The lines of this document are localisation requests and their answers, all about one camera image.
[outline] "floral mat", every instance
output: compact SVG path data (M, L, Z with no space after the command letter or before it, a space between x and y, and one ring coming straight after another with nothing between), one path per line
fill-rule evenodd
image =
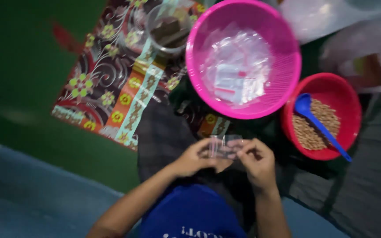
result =
M145 35L147 14L163 2L187 8L193 22L205 11L192 0L110 0L87 35L53 116L136 151L135 131L148 102L168 103L170 91L187 75L183 58L157 57ZM183 116L200 136L224 134L230 124L210 113Z

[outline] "red bowl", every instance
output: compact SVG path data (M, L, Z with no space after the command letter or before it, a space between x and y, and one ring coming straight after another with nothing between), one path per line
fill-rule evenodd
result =
M312 98L336 110L336 116L340 119L336 140L345 150L351 147L361 127L362 111L358 95L342 77L331 73L319 73L302 80L282 109L282 129L302 154L314 160L335 159L340 153L334 147L308 150L304 149L296 138L292 123L293 108L297 96L303 93L310 93Z

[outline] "pink basket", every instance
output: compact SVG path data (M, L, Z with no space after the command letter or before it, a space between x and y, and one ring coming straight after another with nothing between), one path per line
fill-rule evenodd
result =
M274 57L265 94L259 102L240 109L216 100L199 70L208 54L202 49L206 37L231 22L257 31L270 45ZM232 118L255 119L277 111L288 100L301 73L301 54L292 30L274 8L255 0L226 0L209 8L194 24L186 46L186 66L193 87L211 108Z

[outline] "clear plastic bag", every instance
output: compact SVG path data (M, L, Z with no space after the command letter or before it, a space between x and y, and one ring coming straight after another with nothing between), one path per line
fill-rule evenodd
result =
M209 158L236 159L236 153L242 149L242 137L239 135L211 136Z
M217 100L239 108L257 102L273 63L267 42L254 30L235 22L205 39L208 52L200 72L205 86Z

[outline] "blue spoon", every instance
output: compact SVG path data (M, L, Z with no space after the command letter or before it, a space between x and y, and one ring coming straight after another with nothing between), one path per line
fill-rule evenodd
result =
M307 117L314 125L325 135L325 137L333 144L333 146L342 154L342 156L351 162L352 159L349 154L340 146L337 140L330 134L329 130L311 113L311 95L301 94L296 98L295 110Z

